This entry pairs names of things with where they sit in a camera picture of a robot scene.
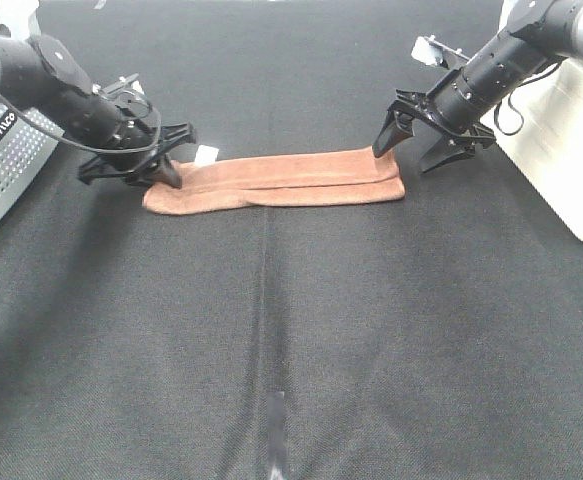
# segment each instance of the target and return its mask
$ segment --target orange cloth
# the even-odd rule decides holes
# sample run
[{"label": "orange cloth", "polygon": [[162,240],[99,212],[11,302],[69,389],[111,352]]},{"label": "orange cloth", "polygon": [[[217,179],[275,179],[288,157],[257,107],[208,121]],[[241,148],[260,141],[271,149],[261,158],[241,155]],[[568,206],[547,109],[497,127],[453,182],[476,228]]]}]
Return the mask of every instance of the orange cloth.
[{"label": "orange cloth", "polygon": [[393,153],[343,152],[174,163],[183,187],[157,183],[144,196],[156,213],[187,215],[248,206],[327,206],[399,200],[405,190]]}]

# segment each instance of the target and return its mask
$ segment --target cable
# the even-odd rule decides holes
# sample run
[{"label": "cable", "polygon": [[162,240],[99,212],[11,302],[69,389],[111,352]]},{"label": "cable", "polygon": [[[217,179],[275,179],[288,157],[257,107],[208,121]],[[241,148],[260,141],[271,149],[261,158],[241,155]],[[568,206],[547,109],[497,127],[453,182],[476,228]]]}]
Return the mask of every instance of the cable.
[{"label": "cable", "polygon": [[87,145],[83,145],[81,143],[74,142],[73,140],[66,139],[60,135],[56,135],[52,131],[47,130],[46,128],[44,128],[41,125],[38,125],[33,120],[30,120],[29,117],[27,117],[20,109],[15,107],[4,95],[2,95],[0,93],[0,103],[4,104],[8,109],[13,111],[13,113],[18,118],[20,118],[24,123],[29,125],[31,128],[46,135],[47,137],[52,138],[53,140],[55,140],[59,143],[63,143],[65,145],[69,145],[71,147],[74,147],[74,148],[77,148],[80,150],[84,150],[85,152],[96,153],[98,155],[127,155],[130,153],[150,152],[151,150],[155,149],[160,144],[160,131],[162,128],[162,116],[160,115],[160,112],[158,111],[158,109],[155,108],[153,106],[153,104],[148,99],[146,99],[146,97],[144,98],[144,101],[147,103],[146,106],[150,109],[150,112],[153,112],[155,114],[155,118],[156,118],[155,134],[153,136],[151,143],[145,147],[127,148],[127,149],[120,149],[120,150],[110,150],[110,149],[106,149],[106,148],[89,147]]},{"label": "cable", "polygon": [[[560,68],[560,65],[561,65],[560,62],[556,63],[553,66],[553,68],[549,69],[549,71],[542,73],[541,75],[538,75],[536,77],[533,77],[530,80],[527,80],[526,82],[523,82],[522,84],[520,84],[516,88],[516,90],[520,87],[525,87],[525,86],[530,85],[532,83],[539,82],[540,80],[544,80],[548,76],[553,75],[558,70],[558,68]],[[493,111],[493,123],[495,123],[496,128],[498,130],[500,130],[500,132],[503,135],[506,135],[507,137],[512,137],[513,135],[520,133],[520,131],[522,130],[522,127],[524,127],[524,115],[522,115],[520,110],[518,110],[517,108],[515,108],[513,106],[513,94],[515,93],[516,90],[511,92],[507,98],[507,105],[509,106],[509,108],[511,110],[513,110],[520,117],[520,126],[516,130],[514,130],[513,132],[505,132],[504,130],[502,130],[502,127],[500,126],[500,109],[502,108],[502,100],[500,100],[500,102],[495,106],[495,110]]]}]

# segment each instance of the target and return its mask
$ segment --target robotic arm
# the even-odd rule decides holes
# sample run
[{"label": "robotic arm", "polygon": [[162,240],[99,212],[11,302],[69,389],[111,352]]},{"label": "robotic arm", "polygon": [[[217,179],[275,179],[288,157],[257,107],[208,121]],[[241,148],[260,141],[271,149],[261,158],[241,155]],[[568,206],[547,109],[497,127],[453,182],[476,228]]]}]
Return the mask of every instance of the robotic arm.
[{"label": "robotic arm", "polygon": [[[88,184],[95,178],[120,177],[129,185],[160,181],[180,188],[182,180],[168,152],[195,142],[193,129],[188,124],[162,127],[151,102],[131,87],[136,78],[101,88],[55,38],[0,35],[0,102],[14,114],[37,108],[73,138],[58,140],[96,153],[80,167],[80,180]],[[134,110],[138,106],[141,115]],[[144,121],[152,112],[158,122],[155,128]]]},{"label": "robotic arm", "polygon": [[483,115],[536,80],[529,77],[557,68],[566,58],[583,59],[583,0],[518,1],[506,26],[471,59],[427,40],[437,56],[431,63],[449,73],[427,93],[397,90],[373,144],[380,157],[413,136],[414,119],[426,123],[441,138],[422,157],[424,172],[472,157],[477,144],[491,146],[495,136],[480,123]]}]

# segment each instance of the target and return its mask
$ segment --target brown towel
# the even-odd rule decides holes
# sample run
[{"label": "brown towel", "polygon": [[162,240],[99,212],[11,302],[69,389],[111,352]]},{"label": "brown towel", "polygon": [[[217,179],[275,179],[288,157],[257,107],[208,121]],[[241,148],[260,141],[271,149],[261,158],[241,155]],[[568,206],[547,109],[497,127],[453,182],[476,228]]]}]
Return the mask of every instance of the brown towel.
[{"label": "brown towel", "polygon": [[344,152],[224,160],[208,166],[174,163],[183,188],[158,183],[144,195],[156,213],[187,215],[231,208],[351,205],[404,197],[393,153]]}]

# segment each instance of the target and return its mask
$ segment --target black fabric surface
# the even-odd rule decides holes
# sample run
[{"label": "black fabric surface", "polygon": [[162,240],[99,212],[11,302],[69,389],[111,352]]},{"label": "black fabric surface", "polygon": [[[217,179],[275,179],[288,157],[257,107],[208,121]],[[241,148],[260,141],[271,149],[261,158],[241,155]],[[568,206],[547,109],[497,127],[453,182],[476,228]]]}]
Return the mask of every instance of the black fabric surface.
[{"label": "black fabric surface", "polygon": [[[223,158],[369,145],[443,73],[415,37],[500,8],[94,3],[42,28]],[[265,479],[278,390],[291,479],[583,479],[583,244],[497,148],[421,177],[433,140],[401,202],[171,218],[60,147],[0,224],[0,479]]]}]

